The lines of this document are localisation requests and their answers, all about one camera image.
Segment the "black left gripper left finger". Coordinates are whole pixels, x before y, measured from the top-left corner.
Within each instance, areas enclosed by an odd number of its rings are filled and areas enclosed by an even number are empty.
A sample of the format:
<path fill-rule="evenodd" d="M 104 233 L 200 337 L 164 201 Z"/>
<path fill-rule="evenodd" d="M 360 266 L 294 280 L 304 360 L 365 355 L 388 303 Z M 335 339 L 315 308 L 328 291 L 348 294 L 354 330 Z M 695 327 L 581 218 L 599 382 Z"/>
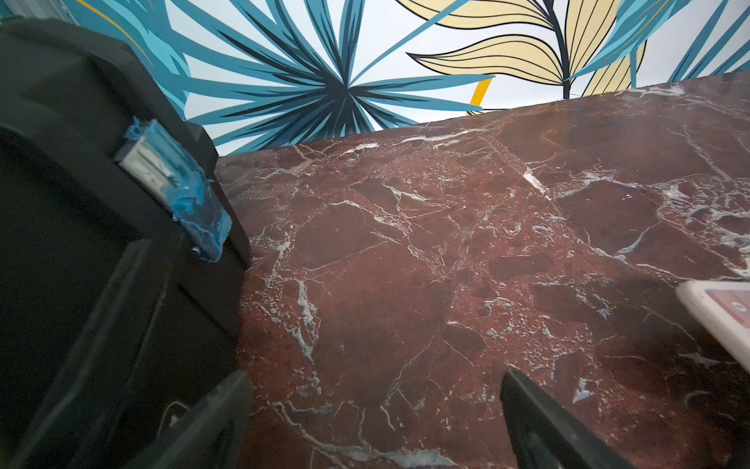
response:
<path fill-rule="evenodd" d="M 235 371 L 125 466 L 234 468 L 251 419 L 252 403 L 249 375 Z"/>

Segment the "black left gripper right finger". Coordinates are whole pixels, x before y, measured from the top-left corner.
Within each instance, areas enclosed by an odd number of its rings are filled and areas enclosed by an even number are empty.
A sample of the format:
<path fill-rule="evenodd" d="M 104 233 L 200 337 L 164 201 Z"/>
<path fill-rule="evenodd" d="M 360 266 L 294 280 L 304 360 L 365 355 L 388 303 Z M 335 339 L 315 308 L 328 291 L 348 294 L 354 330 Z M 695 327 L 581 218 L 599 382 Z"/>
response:
<path fill-rule="evenodd" d="M 517 369 L 500 400 L 520 468 L 629 468 L 631 464 Z"/>

